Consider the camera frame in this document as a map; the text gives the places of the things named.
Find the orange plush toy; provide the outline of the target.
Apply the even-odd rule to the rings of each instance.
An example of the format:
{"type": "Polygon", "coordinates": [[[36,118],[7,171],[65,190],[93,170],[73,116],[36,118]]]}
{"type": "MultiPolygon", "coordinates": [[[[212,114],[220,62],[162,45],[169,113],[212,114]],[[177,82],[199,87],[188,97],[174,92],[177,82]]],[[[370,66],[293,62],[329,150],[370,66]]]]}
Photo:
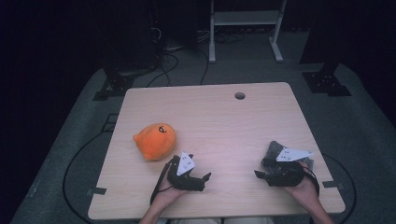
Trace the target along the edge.
{"type": "Polygon", "coordinates": [[[169,124],[155,123],[135,134],[133,140],[146,161],[159,161],[176,147],[177,133],[169,124]]]}

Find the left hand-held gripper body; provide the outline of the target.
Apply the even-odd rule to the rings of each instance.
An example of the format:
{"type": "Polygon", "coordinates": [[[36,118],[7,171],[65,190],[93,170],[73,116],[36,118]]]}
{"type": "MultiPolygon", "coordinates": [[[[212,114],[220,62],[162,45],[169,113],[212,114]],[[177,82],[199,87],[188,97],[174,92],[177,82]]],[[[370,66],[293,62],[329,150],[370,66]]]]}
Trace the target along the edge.
{"type": "Polygon", "coordinates": [[[188,153],[183,151],[180,156],[175,155],[170,160],[167,179],[175,189],[203,191],[205,183],[201,182],[201,178],[191,176],[194,167],[193,159],[189,159],[188,153]]]}

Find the white metal desk frame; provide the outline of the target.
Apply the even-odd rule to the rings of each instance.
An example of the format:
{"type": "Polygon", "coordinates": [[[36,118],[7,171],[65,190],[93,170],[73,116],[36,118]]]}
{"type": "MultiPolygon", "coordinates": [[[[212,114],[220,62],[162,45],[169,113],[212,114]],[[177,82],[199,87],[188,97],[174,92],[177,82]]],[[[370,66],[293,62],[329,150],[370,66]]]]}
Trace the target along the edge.
{"type": "Polygon", "coordinates": [[[218,26],[247,26],[247,25],[274,25],[275,30],[269,37],[269,43],[278,63],[284,61],[277,44],[281,24],[283,21],[288,0],[281,0],[278,10],[256,10],[256,11],[216,11],[214,0],[210,4],[209,45],[208,61],[216,61],[215,28],[218,26]]]}

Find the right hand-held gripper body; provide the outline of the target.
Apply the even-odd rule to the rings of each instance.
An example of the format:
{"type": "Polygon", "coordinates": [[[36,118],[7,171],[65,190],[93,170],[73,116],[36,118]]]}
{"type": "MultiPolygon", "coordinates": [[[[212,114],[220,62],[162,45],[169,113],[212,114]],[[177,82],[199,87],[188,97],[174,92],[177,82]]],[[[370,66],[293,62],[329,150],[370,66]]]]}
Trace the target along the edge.
{"type": "Polygon", "coordinates": [[[263,168],[263,172],[267,174],[264,180],[270,187],[295,187],[301,183],[305,175],[311,177],[307,168],[301,164],[276,168],[273,172],[263,168]]]}

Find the person's right hand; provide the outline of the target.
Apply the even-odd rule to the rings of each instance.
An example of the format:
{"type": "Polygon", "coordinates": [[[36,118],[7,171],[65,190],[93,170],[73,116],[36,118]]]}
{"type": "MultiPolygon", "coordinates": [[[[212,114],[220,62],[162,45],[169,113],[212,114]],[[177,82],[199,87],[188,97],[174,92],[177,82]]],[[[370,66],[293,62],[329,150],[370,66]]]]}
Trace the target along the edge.
{"type": "Polygon", "coordinates": [[[295,187],[284,187],[284,190],[301,206],[314,205],[318,202],[318,194],[313,181],[304,176],[295,187]]]}

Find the black stand with square base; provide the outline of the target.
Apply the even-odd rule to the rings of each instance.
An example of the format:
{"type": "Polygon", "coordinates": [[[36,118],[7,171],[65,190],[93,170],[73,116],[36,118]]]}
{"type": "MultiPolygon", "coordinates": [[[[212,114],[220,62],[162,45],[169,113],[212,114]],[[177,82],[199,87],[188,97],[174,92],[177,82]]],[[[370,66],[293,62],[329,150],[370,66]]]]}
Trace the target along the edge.
{"type": "Polygon", "coordinates": [[[313,93],[329,96],[350,96],[347,87],[340,83],[335,71],[342,60],[343,35],[340,0],[320,0],[314,24],[307,38],[300,63],[323,63],[318,71],[303,72],[313,93]]]}

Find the person's left hand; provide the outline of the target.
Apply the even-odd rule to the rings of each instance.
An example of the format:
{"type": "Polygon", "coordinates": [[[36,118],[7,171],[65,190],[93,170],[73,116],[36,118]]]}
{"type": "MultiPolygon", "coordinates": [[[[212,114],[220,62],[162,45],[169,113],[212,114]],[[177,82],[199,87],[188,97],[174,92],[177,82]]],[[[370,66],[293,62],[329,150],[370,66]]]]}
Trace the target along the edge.
{"type": "Polygon", "coordinates": [[[175,189],[172,184],[168,181],[169,166],[166,165],[166,170],[160,174],[159,182],[155,187],[155,197],[152,203],[164,203],[170,206],[172,203],[176,202],[181,196],[187,193],[186,190],[175,189]]]}

